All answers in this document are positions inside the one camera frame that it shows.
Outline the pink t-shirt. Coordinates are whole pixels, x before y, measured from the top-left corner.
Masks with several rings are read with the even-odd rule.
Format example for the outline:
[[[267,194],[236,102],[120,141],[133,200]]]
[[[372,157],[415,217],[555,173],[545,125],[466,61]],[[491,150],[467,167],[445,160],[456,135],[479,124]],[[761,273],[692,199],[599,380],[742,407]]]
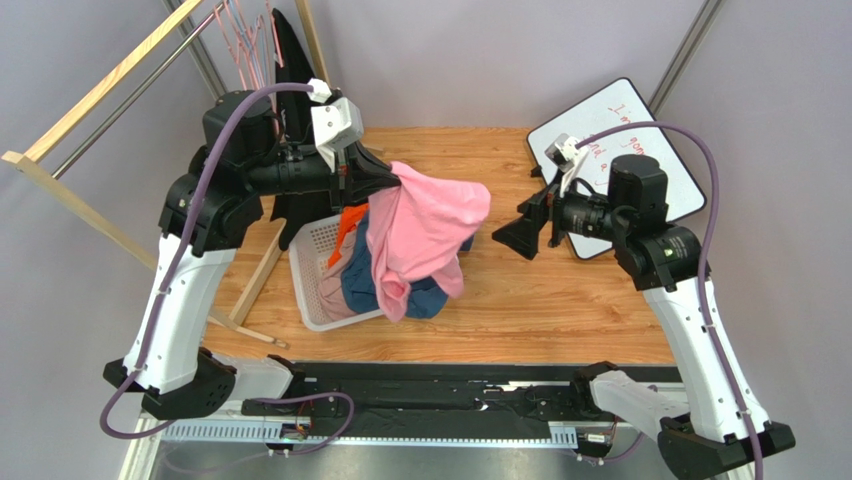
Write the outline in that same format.
[[[400,185],[369,197],[366,242],[379,309],[398,322],[417,281],[432,278],[450,298],[464,293],[457,254],[487,219],[491,194],[479,182],[430,177],[397,161],[390,167]]]

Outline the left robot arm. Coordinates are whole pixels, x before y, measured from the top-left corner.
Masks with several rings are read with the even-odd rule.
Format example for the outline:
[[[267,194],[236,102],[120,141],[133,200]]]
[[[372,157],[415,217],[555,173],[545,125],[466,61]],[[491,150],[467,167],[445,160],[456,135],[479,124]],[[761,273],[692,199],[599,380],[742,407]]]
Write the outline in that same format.
[[[280,399],[294,369],[277,355],[240,359],[202,344],[216,293],[265,196],[314,195],[287,220],[296,227],[363,204],[398,178],[362,145],[356,105],[337,91],[307,90],[313,140],[283,141],[270,91],[236,91],[203,116],[205,144],[171,186],[159,220],[159,261],[145,318],[128,354],[106,364],[119,392],[138,393],[161,421],[203,418],[229,401]]]

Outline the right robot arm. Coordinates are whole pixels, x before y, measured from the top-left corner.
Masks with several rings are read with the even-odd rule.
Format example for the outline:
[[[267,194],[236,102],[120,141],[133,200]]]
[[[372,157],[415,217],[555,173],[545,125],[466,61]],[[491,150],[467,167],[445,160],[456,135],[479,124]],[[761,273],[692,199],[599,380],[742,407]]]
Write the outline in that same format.
[[[689,229],[667,221],[668,178],[657,160],[622,155],[605,194],[582,179],[552,182],[523,202],[516,220],[492,237],[526,259],[550,225],[550,245],[568,234],[609,242],[656,315],[686,397],[675,401],[609,362],[578,370],[572,382],[582,412],[609,413],[652,439],[679,479],[709,479],[756,466],[793,448],[790,426],[771,420],[736,363],[713,298],[709,267]]]

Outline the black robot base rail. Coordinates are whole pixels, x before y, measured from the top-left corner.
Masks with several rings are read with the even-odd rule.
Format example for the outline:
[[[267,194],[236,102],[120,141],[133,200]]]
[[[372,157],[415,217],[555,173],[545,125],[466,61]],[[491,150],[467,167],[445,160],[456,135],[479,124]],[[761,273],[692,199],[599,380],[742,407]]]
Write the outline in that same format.
[[[348,436],[375,439],[534,440],[567,421],[611,425],[571,382],[573,364],[443,364],[301,362],[285,399],[249,400],[246,416],[295,416],[312,434],[343,427]]]

